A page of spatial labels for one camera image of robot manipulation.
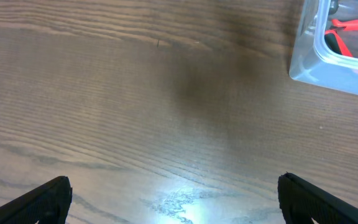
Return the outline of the clear plastic container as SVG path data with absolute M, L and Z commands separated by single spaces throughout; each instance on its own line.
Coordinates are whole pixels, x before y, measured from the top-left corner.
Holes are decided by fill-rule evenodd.
M 329 15 L 330 0 L 306 0 L 291 56 L 289 76 L 300 82 L 358 95 L 358 56 L 339 55 L 328 48 L 324 32 L 332 19 L 358 19 L 358 0 L 340 0 Z

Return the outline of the red handled pliers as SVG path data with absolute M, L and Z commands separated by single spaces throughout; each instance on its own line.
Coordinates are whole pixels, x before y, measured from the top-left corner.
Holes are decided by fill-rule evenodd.
M 358 56 L 358 19 L 340 21 L 332 19 L 324 32 L 324 41 L 333 52 L 346 57 Z

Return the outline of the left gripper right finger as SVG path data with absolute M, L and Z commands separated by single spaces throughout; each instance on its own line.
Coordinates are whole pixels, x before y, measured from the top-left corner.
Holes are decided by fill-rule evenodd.
M 292 173 L 278 178 L 278 201 L 287 224 L 358 224 L 358 208 Z

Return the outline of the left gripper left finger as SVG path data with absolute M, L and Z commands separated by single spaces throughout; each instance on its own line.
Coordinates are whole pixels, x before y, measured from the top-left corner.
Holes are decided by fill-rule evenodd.
M 58 176 L 0 207 L 0 224 L 65 224 L 73 189 Z

